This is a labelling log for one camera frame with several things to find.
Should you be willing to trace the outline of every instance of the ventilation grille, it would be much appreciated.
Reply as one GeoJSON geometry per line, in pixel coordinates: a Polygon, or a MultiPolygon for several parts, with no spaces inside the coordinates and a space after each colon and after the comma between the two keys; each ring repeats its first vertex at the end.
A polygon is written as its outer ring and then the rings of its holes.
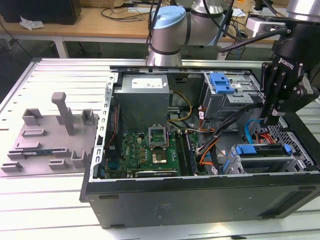
{"type": "Polygon", "coordinates": [[[268,129],[272,136],[275,139],[277,139],[277,143],[288,144],[292,148],[294,148],[294,155],[299,156],[306,166],[314,165],[313,161],[311,160],[307,152],[304,150],[296,136],[290,131],[281,131],[281,128],[284,127],[281,124],[281,121],[279,121],[275,126],[268,126],[268,129]]]}

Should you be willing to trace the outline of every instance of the motherboard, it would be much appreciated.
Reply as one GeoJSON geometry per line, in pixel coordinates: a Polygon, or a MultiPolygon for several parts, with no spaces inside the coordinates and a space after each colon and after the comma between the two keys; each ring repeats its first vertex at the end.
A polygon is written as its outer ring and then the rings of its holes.
{"type": "Polygon", "coordinates": [[[159,127],[149,132],[127,132],[121,156],[110,160],[107,178],[176,177],[196,173],[194,153],[199,147],[195,132],[170,132],[159,127]]]}

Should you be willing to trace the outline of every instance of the white table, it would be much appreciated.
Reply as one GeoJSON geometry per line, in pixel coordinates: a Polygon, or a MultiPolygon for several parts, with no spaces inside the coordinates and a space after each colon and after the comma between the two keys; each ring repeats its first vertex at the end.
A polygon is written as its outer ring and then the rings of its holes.
{"type": "MultiPolygon", "coordinates": [[[[99,113],[109,65],[143,63],[142,60],[115,59],[43,59],[31,63],[0,105],[0,162],[7,158],[23,125],[21,116],[25,108],[39,108],[44,115],[57,114],[50,102],[51,94],[63,91],[73,113],[80,113],[83,108],[99,113]]],[[[222,63],[184,61],[183,65],[219,66],[222,63]]],[[[230,66],[239,67],[259,64],[229,62],[230,66]]],[[[299,114],[308,127],[320,129],[318,102],[311,103],[299,114]]],[[[234,235],[260,240],[320,239],[319,197],[285,219],[103,230],[90,205],[79,202],[82,180],[82,173],[0,178],[0,240],[230,239],[228,236],[234,235]]]]}

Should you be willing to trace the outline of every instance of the wooden desk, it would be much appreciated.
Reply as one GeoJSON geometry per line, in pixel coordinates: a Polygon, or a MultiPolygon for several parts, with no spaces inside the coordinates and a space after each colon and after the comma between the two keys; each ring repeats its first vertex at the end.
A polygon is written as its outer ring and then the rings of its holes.
{"type": "MultiPolygon", "coordinates": [[[[254,0],[245,2],[236,1],[234,6],[248,12],[254,0]]],[[[123,12],[113,14],[114,18],[128,17],[136,15],[137,12],[123,12]]],[[[245,17],[238,17],[237,21],[245,24],[245,17]]],[[[2,20],[5,28],[16,38],[21,40],[47,40],[54,41],[60,58],[68,58],[66,41],[75,42],[108,42],[108,43],[145,43],[148,36],[148,23],[145,20],[134,22],[120,22],[108,19],[101,15],[97,7],[82,8],[81,15],[74,25],[61,25],[45,23],[45,28],[34,29],[32,31],[23,28],[19,23],[6,23],[2,20]]],[[[235,30],[230,27],[230,33],[235,35],[235,30]]],[[[0,39],[11,39],[11,37],[0,27],[0,39]]],[[[228,46],[234,42],[229,37],[223,37],[219,46],[228,46]]],[[[260,41],[260,44],[271,45],[273,41],[260,41]]]]}

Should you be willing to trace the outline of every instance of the yellow wire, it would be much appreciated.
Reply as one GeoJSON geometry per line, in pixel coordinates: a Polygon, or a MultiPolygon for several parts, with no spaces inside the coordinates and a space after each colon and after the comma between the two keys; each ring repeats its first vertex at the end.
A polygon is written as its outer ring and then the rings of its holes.
{"type": "Polygon", "coordinates": [[[180,122],[180,121],[183,121],[183,120],[185,120],[185,119],[188,119],[188,118],[191,116],[191,114],[192,114],[192,106],[191,106],[191,103],[189,102],[189,100],[188,100],[185,96],[182,95],[182,93],[180,93],[180,92],[178,92],[178,91],[173,91],[173,92],[176,93],[176,94],[178,94],[178,95],[180,95],[180,97],[182,97],[182,98],[188,103],[190,110],[189,110],[189,113],[188,113],[187,116],[184,116],[184,117],[181,117],[181,118],[177,118],[177,119],[169,119],[168,122],[180,122]]]}

